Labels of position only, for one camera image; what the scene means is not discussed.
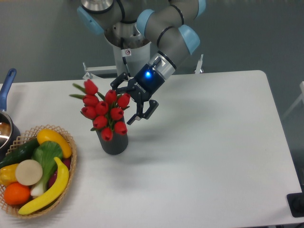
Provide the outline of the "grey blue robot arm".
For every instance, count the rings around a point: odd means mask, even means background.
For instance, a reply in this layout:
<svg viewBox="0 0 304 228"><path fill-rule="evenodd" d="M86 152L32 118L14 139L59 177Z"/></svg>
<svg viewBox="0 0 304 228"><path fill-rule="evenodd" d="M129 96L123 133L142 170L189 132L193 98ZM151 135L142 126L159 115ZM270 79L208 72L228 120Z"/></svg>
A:
<svg viewBox="0 0 304 228"><path fill-rule="evenodd" d="M154 43L158 52L131 76L122 72L111 87L118 94L128 93L136 102L136 113L127 122L149 119L158 102L152 95L200 45L197 33L187 24L206 9L204 0L171 0L158 12L141 10L136 0L83 0L77 8L79 18L95 34L111 31L119 47L135 35Z"/></svg>

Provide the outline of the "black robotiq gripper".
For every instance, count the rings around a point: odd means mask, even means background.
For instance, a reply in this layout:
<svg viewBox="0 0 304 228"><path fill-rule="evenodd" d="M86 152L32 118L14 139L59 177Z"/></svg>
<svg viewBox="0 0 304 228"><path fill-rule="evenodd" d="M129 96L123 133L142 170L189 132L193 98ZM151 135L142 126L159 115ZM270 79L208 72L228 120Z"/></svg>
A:
<svg viewBox="0 0 304 228"><path fill-rule="evenodd" d="M154 111L159 106L156 100L149 100L151 96L160 88L165 82L160 74L155 70L150 69L148 64L129 80L126 72L121 73L114 79L110 86L116 93L127 93L136 102L136 113L127 121L131 125L135 120L146 119L148 120ZM149 100L149 108L143 112L143 103Z"/></svg>

